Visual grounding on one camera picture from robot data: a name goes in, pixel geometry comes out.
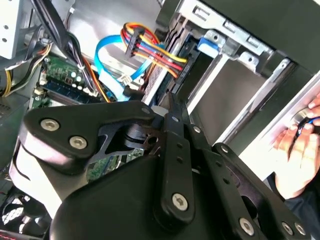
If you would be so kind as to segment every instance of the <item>fan grille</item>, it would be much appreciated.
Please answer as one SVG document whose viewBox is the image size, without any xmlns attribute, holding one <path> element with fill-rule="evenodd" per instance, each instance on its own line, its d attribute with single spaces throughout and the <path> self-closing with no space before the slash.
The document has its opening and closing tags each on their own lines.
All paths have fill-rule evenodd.
<svg viewBox="0 0 320 240">
<path fill-rule="evenodd" d="M 26 201 L 29 201 L 30 200 L 30 197 L 28 196 L 25 196 L 24 197 L 24 200 Z M 22 204 L 22 202 L 18 199 L 18 198 L 15 198 L 13 201 L 12 201 L 13 204 Z M 22 212 L 23 212 L 24 208 L 23 207 L 19 207 L 17 209 L 14 209 L 10 212 L 8 212 L 6 215 L 3 215 L 2 216 L 2 221 L 4 223 L 4 225 L 6 225 L 10 220 L 16 218 L 16 217 L 19 217 Z M 24 228 L 24 225 L 25 224 L 21 224 L 19 226 L 19 233 L 22 234 L 22 229 Z"/>
</svg>

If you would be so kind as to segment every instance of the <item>motherboard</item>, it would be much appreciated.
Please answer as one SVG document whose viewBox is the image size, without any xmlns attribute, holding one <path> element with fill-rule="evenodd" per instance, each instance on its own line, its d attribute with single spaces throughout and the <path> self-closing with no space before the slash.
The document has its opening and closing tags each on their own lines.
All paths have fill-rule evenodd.
<svg viewBox="0 0 320 240">
<path fill-rule="evenodd" d="M 115 101 L 108 92 L 108 97 Z M 39 80 L 34 88 L 29 109 L 101 103 L 98 93 L 91 93 L 85 85 L 81 71 L 58 56 L 44 59 Z M 128 155 L 116 155 L 98 160 L 88 166 L 87 180 L 94 181 L 119 166 L 142 156 L 143 150 L 135 149 Z"/>
</svg>

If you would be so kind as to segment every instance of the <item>cooling fan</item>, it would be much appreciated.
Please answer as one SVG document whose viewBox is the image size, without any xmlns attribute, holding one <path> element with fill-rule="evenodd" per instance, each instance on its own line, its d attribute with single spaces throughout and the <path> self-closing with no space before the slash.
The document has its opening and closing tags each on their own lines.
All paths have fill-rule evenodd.
<svg viewBox="0 0 320 240">
<path fill-rule="evenodd" d="M 1 206 L 1 228 L 34 237 L 43 236 L 51 222 L 45 206 L 23 192 L 11 194 Z"/>
</svg>

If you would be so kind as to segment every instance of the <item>screw head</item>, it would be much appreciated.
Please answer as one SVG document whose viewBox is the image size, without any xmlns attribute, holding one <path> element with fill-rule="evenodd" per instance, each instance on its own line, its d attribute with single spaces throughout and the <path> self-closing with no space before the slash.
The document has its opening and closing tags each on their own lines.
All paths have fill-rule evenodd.
<svg viewBox="0 0 320 240">
<path fill-rule="evenodd" d="M 141 108 L 142 112 L 146 113 L 146 114 L 150 114 L 150 111 L 148 108 L 146 108 L 145 106 L 143 108 Z"/>
<path fill-rule="evenodd" d="M 247 219 L 242 217 L 242 218 L 239 219 L 239 223 L 240 223 L 240 226 L 241 226 L 242 230 L 246 234 L 248 234 L 249 236 L 253 236 L 255 234 L 254 227 L 252 226 L 252 224 Z"/>
<path fill-rule="evenodd" d="M 229 152 L 228 149 L 225 146 L 221 146 L 222 151 L 224 151 L 226 154 Z"/>
<path fill-rule="evenodd" d="M 180 211 L 186 211 L 188 209 L 188 201 L 180 193 L 173 194 L 172 203 Z"/>
<path fill-rule="evenodd" d="M 193 129 L 195 130 L 196 133 L 201 133 L 201 129 L 197 126 L 194 126 Z"/>
<path fill-rule="evenodd" d="M 87 141 L 82 136 L 73 136 L 70 138 L 69 143 L 75 149 L 85 149 L 87 147 Z"/>
<path fill-rule="evenodd" d="M 175 116 L 172 116 L 172 119 L 175 121 L 175 122 L 179 122 L 179 119 L 178 118 L 176 118 Z"/>
<path fill-rule="evenodd" d="M 306 231 L 304 230 L 304 228 L 299 223 L 295 222 L 294 226 L 299 231 L 299 233 L 301 233 L 303 236 L 306 235 Z"/>
<path fill-rule="evenodd" d="M 41 127 L 44 130 L 54 132 L 60 128 L 59 123 L 53 119 L 44 119 L 40 122 Z"/>
<path fill-rule="evenodd" d="M 286 222 L 282 222 L 282 227 L 284 228 L 284 230 L 289 234 L 289 235 L 293 235 L 294 232 L 292 231 L 291 227 L 288 225 L 288 223 Z"/>
</svg>

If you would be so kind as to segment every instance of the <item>human hand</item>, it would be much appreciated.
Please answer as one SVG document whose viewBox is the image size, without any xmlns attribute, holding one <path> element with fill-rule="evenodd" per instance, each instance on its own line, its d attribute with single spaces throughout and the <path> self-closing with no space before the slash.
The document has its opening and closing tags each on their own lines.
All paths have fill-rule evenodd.
<svg viewBox="0 0 320 240">
<path fill-rule="evenodd" d="M 320 117 L 320 93 L 316 96 L 316 98 L 309 103 L 308 105 L 309 111 L 307 113 L 307 117 L 310 119 L 314 119 Z M 320 126 L 320 119 L 315 119 L 313 125 Z"/>
<path fill-rule="evenodd" d="M 310 183 L 319 170 L 319 136 L 312 134 L 313 129 L 314 126 L 312 124 L 307 123 L 304 125 L 291 153 L 290 148 L 298 126 L 293 125 L 282 132 L 274 143 L 274 148 L 277 150 L 275 185 L 285 199 L 295 198 L 303 193 L 307 184 Z"/>
</svg>

